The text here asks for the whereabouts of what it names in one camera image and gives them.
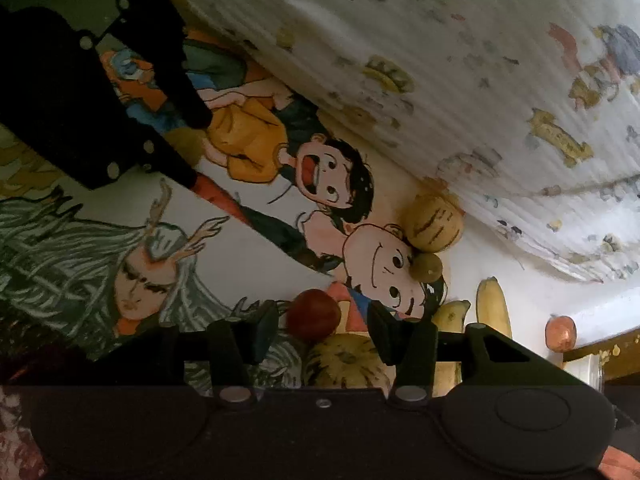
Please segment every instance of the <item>red apple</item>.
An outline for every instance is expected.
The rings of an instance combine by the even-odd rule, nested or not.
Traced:
[[[322,341],[338,327],[341,315],[334,298],[310,288],[298,294],[287,310],[287,331],[303,341]]]

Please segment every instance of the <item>open mouth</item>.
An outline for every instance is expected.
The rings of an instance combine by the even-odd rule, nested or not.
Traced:
[[[305,155],[302,158],[302,184],[311,194],[318,192],[319,163],[320,157],[317,155]]]

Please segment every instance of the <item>black metal mount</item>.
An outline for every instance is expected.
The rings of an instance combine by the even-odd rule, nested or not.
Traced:
[[[116,0],[119,17],[96,37],[73,30],[53,10],[0,9],[0,122],[41,156],[95,189],[133,164],[193,187],[195,172],[150,126],[130,119],[113,91],[95,45],[111,34],[154,66],[155,80],[185,122],[206,128],[211,111],[182,63],[184,22],[170,0]]]
[[[490,327],[439,333],[373,304],[370,334],[397,370],[385,399],[252,387],[246,365],[277,321],[267,306],[204,332],[157,328],[46,388],[31,429],[50,478],[600,478],[611,405]],[[185,361],[209,363],[213,397],[184,384]],[[436,361],[461,362],[463,381],[431,399]]]

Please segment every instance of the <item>yellow shirt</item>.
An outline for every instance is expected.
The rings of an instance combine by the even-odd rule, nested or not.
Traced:
[[[228,156],[227,171],[234,180],[265,183],[281,167],[278,152],[287,145],[284,124],[256,98],[240,107],[231,104],[213,113],[209,141]]]

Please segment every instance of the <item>round button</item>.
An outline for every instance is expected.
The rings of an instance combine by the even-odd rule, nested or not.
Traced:
[[[220,399],[226,402],[246,402],[251,399],[251,391],[244,386],[227,386],[220,391]]]
[[[111,180],[116,180],[120,176],[120,167],[117,162],[112,162],[107,166],[107,175]]]
[[[427,398],[427,392],[420,386],[400,386],[396,390],[396,397],[404,402],[420,402]]]
[[[566,401],[553,392],[523,388],[507,392],[495,403],[501,421],[525,431],[548,431],[562,426],[571,410]]]
[[[83,36],[80,38],[80,48],[83,50],[89,50],[94,47],[94,40],[89,36]]]

